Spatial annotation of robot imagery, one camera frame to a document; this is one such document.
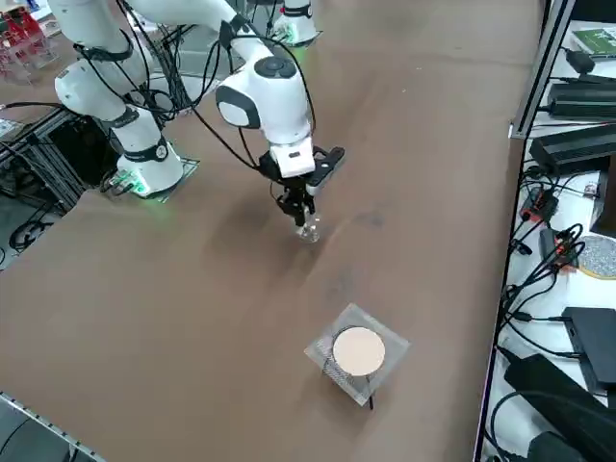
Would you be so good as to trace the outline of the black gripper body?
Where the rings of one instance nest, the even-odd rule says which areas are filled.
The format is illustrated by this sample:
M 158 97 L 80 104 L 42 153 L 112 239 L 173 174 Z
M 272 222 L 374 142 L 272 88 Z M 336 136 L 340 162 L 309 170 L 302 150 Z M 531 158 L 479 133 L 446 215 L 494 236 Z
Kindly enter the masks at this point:
M 315 192 L 309 192 L 307 186 L 308 181 L 312 178 L 315 170 L 300 174 L 299 176 L 283 178 L 279 170 L 278 164 L 273 160 L 270 153 L 267 151 L 259 158 L 259 172 L 272 183 L 289 189 L 299 189 L 303 193 L 314 197 Z

